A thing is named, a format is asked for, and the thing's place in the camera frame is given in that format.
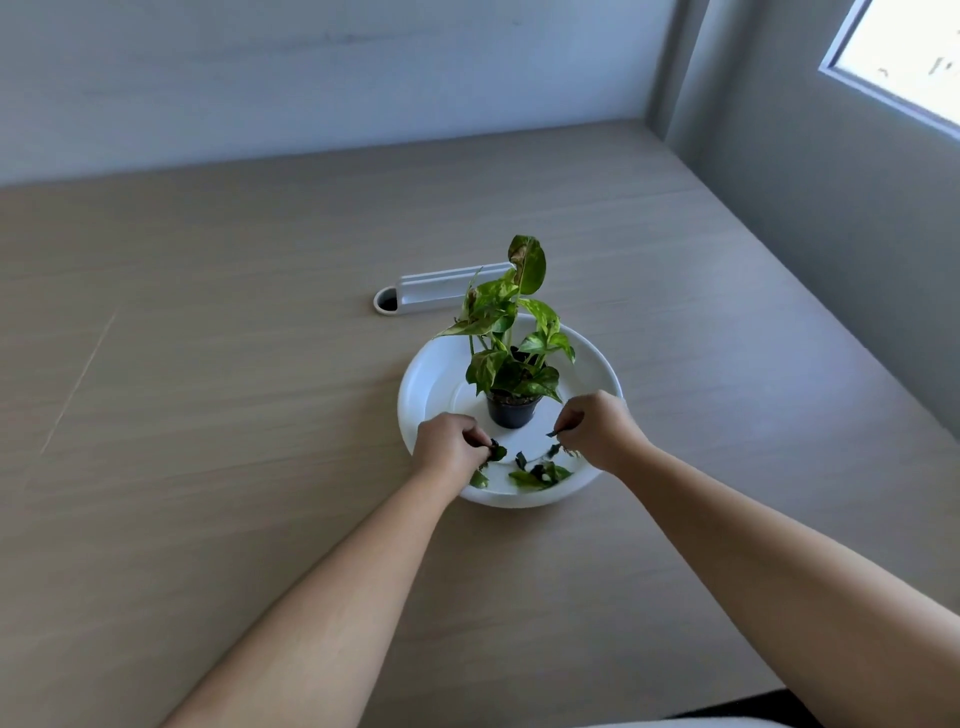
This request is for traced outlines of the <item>person's right forearm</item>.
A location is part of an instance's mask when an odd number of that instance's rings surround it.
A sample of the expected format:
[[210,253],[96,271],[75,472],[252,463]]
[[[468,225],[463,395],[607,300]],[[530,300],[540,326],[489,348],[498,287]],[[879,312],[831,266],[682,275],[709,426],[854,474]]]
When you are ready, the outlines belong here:
[[823,728],[960,728],[960,615],[648,442],[605,468]]

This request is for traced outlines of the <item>person's left hand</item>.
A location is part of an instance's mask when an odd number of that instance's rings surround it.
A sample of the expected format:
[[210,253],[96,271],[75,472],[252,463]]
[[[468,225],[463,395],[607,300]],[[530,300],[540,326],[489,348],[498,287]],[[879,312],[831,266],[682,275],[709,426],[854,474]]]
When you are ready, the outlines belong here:
[[416,431],[413,478],[429,483],[450,498],[469,485],[474,472],[474,469],[465,469],[461,462],[463,423],[477,423],[477,420],[444,412],[423,421]]

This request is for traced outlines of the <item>heap of green cut leaves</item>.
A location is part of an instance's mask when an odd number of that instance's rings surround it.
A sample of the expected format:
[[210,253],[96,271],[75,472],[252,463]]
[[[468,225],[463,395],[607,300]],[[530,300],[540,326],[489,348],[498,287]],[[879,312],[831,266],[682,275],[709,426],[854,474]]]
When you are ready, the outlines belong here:
[[573,471],[557,461],[546,460],[544,455],[527,458],[523,451],[513,457],[513,468],[509,472],[510,482],[521,489],[544,491],[570,479]]

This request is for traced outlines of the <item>person's right hand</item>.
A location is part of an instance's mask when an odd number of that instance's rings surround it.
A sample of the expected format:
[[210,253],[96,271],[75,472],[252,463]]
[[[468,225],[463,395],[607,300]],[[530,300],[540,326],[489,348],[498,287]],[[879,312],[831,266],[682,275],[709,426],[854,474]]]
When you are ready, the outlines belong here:
[[641,468],[656,452],[622,398],[597,391],[570,401],[586,401],[586,433],[576,451],[591,466],[620,477]]

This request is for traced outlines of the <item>window with white frame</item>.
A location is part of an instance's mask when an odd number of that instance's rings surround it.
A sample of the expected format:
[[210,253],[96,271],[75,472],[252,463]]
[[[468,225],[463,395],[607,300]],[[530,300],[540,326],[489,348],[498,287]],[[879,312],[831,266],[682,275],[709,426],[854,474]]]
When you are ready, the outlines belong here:
[[960,0],[853,0],[819,71],[960,141]]

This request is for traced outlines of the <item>green plant in black pot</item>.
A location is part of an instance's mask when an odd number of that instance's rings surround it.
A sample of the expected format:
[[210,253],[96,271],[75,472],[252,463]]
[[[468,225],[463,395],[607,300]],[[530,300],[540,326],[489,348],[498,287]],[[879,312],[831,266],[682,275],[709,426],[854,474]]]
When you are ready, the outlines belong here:
[[539,403],[561,401],[560,373],[547,362],[556,353],[575,363],[559,314],[535,298],[546,279],[541,241],[518,234],[510,241],[508,268],[490,281],[467,285],[460,315],[440,335],[467,338],[465,381],[486,400],[491,420],[508,431],[528,425]]

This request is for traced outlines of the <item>white round plastic tray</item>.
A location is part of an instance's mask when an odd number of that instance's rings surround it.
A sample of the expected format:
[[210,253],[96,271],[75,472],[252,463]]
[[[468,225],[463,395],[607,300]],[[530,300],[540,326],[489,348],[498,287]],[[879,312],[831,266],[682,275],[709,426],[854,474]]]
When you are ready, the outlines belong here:
[[[623,390],[610,362],[586,337],[565,323],[560,331],[567,335],[575,352],[574,363],[562,352],[547,357],[547,363],[558,370],[558,395],[566,402],[572,397],[603,390],[623,399]],[[403,442],[412,453],[418,427],[443,412],[474,417],[477,424],[507,451],[499,462],[484,468],[486,486],[466,485],[461,498],[474,504],[501,509],[524,509],[555,504],[589,486],[599,470],[583,457],[560,450],[554,462],[569,477],[558,484],[537,489],[519,484],[511,477],[518,471],[516,455],[522,453],[528,469],[556,444],[548,437],[562,410],[562,403],[545,397],[534,409],[534,415],[522,428],[509,429],[495,423],[489,414],[486,396],[477,394],[475,385],[466,382],[470,364],[466,336],[441,336],[431,339],[414,356],[404,373],[397,400],[397,419]]]

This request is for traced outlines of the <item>person's left forearm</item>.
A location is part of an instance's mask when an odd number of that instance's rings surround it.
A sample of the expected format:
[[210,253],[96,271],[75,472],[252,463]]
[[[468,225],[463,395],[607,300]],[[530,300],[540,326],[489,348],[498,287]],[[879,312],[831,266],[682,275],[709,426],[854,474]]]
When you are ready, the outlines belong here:
[[357,728],[439,520],[475,469],[417,467],[160,728]]

